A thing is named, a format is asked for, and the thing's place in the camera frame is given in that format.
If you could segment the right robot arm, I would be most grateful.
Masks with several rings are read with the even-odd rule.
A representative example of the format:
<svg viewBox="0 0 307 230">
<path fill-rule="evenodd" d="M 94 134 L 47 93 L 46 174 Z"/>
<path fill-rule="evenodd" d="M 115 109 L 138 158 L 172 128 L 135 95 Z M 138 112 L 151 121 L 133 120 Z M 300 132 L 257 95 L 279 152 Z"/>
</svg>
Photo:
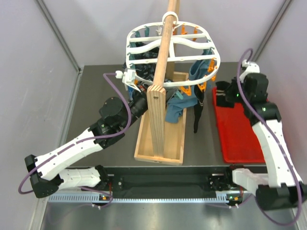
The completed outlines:
<svg viewBox="0 0 307 230">
<path fill-rule="evenodd" d="M 264 211 L 299 207 L 307 199 L 307 185 L 292 163 L 279 109 L 268 101 L 269 81 L 255 62 L 245 59 L 239 69 L 243 72 L 231 80 L 225 99 L 232 106 L 242 104 L 244 116 L 260 144 L 267 173 L 235 168 L 232 182 L 254 195 Z"/>
</svg>

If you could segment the blue ribbed sock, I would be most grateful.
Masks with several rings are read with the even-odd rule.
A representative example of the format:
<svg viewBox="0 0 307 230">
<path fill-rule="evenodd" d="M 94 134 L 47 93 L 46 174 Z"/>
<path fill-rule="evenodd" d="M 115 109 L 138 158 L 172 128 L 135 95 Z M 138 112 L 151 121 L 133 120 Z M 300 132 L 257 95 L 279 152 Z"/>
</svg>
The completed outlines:
<svg viewBox="0 0 307 230">
<path fill-rule="evenodd" d="M 189 69 L 189 78 L 188 80 L 194 81 L 203 78 L 208 74 L 208 67 L 210 60 L 198 60 L 192 64 Z M 191 86 L 191 96 L 182 93 L 183 99 L 177 97 L 171 98 L 167 103 L 167 110 L 165 115 L 165 121 L 169 123 L 177 123 L 179 118 L 182 116 L 183 109 L 189 108 L 197 104 L 198 99 L 195 95 L 195 87 L 197 85 Z"/>
</svg>

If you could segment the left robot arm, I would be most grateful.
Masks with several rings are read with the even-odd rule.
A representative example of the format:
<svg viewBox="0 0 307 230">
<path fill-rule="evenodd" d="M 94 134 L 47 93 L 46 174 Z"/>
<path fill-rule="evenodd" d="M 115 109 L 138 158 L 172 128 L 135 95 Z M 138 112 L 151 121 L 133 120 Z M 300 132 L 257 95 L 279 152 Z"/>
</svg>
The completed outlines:
<svg viewBox="0 0 307 230">
<path fill-rule="evenodd" d="M 125 136 L 124 128 L 129 128 L 147 109 L 144 92 L 135 91 L 128 102 L 118 97 L 108 98 L 99 110 L 101 117 L 78 137 L 45 155 L 27 156 L 25 164 L 35 196 L 44 198 L 58 190 L 75 187 L 104 189 L 109 177 L 103 166 L 84 169 L 70 166 L 117 143 Z"/>
</svg>

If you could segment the white round clip hanger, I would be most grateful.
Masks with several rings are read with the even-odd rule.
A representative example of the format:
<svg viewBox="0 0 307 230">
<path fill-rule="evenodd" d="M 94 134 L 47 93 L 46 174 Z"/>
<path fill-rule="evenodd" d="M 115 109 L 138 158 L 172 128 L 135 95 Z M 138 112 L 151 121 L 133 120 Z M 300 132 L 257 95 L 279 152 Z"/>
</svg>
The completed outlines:
<svg viewBox="0 0 307 230">
<path fill-rule="evenodd" d="M 178 82 L 166 82 L 163 83 L 164 88 L 172 88 L 172 87 L 184 87 L 184 86 L 192 86 L 192 85 L 200 85 L 204 82 L 215 77 L 220 64 L 221 58 L 217 48 L 211 39 L 209 33 L 201 26 L 183 22 L 178 20 L 178 16 L 173 11 L 166 12 L 161 22 L 155 23 L 146 23 L 142 24 L 132 31 L 130 31 L 126 37 L 126 64 L 127 68 L 130 69 L 132 65 L 137 64 L 150 64 L 158 62 L 158 58 L 151 59 L 139 59 L 139 60 L 130 60 L 130 55 L 132 54 L 140 54 L 146 51 L 149 51 L 155 47 L 160 47 L 162 43 L 162 38 L 164 37 L 163 33 L 167 32 L 166 29 L 166 20 L 171 20 L 171 29 L 175 30 L 182 26 L 189 26 L 196 29 L 198 32 L 193 34 L 179 34 L 179 35 L 170 35 L 169 46 L 166 48 L 166 61 L 168 62 L 185 62 L 185 61 L 198 61 L 198 60 L 210 60 L 210 64 L 208 67 L 209 74 L 205 75 L 203 78 L 198 80 L 186 80 L 186 81 L 178 81 Z M 145 36 L 145 37 L 133 37 L 139 30 L 147 29 L 150 27 L 156 26 L 158 28 L 159 34 L 157 36 Z M 146 45 L 141 47 L 130 47 L 130 43 L 132 42 L 144 42 Z M 209 50 L 211 53 L 209 55 L 193 55 L 193 56 L 176 56 L 175 54 L 175 45 L 183 45 L 192 49 L 199 50 Z M 143 81 L 148 85 L 152 85 L 153 82 L 150 80 L 145 80 L 142 77 L 139 77 L 137 74 L 135 76 L 135 80 Z"/>
</svg>

